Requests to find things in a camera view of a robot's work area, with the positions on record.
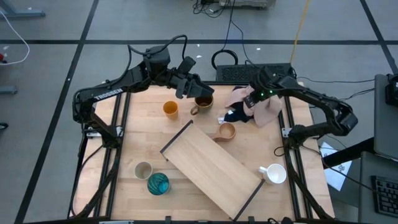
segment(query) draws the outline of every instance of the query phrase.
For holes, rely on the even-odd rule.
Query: blue glass cup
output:
[[[148,179],[148,190],[153,195],[162,195],[170,190],[169,178],[163,173],[152,174]]]

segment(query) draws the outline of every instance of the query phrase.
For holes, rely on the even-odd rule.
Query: wooden board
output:
[[[163,155],[234,219],[261,180],[194,124]]]
[[[118,182],[112,211],[112,219],[128,220],[164,220],[172,216],[173,220],[229,220],[229,216],[210,200],[192,181],[187,179],[171,162],[166,162],[159,151],[175,136],[191,119],[206,134],[215,134],[218,128],[217,118],[228,111],[224,102],[233,86],[213,86],[215,102],[208,114],[190,115],[193,99],[177,99],[173,90],[152,86],[147,91],[133,94],[129,106],[126,135],[119,165]],[[162,107],[166,101],[178,103],[178,120],[171,121],[163,114]],[[295,98],[290,99],[296,124],[312,123],[308,104]],[[111,122],[115,97],[100,101],[96,114],[108,124]],[[123,110],[121,101],[119,121]],[[244,165],[254,175],[261,178],[259,166],[273,163],[285,166],[283,157],[276,157],[273,150],[282,145],[280,127],[277,119],[262,128],[257,128],[254,121],[248,123],[235,122],[236,137],[230,142],[219,145],[228,154]],[[101,144],[101,139],[90,139],[87,143],[85,157],[88,157]],[[317,141],[309,139],[305,145],[317,149]],[[103,149],[87,162],[80,177],[76,192],[74,208],[82,210],[98,188],[104,158]],[[302,161],[309,191],[325,211],[334,216],[329,191],[323,173],[320,156],[302,149]],[[153,196],[146,182],[137,180],[134,167],[138,162],[148,161],[154,172],[163,172],[171,181],[172,191],[164,196]],[[101,214],[105,214],[108,194],[103,197]],[[267,221],[273,217],[282,220],[284,217],[294,218],[289,183],[280,185],[264,184],[238,221],[247,221],[254,216],[257,221]]]

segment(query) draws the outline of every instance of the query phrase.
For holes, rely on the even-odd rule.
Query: orange cup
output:
[[[167,101],[164,103],[163,111],[169,119],[178,118],[178,104],[174,101]]]

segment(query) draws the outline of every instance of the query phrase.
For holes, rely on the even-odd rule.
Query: mug handle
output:
[[[199,113],[199,107],[195,105],[195,106],[191,109],[191,115],[196,115],[196,114],[198,114],[198,113]]]
[[[268,169],[265,167],[259,167],[258,171],[263,174],[263,173],[266,173],[268,171]]]
[[[224,141],[225,140],[225,138],[223,136],[219,135],[219,134],[215,134],[214,136],[211,136],[211,139],[213,141],[215,141],[215,142]]]

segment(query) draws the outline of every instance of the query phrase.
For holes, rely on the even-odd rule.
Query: white mug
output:
[[[271,164],[268,168],[260,167],[259,172],[268,184],[281,184],[286,180],[286,170],[279,164]]]
[[[152,175],[152,165],[149,162],[140,162],[134,169],[134,174],[140,180],[146,180]]]

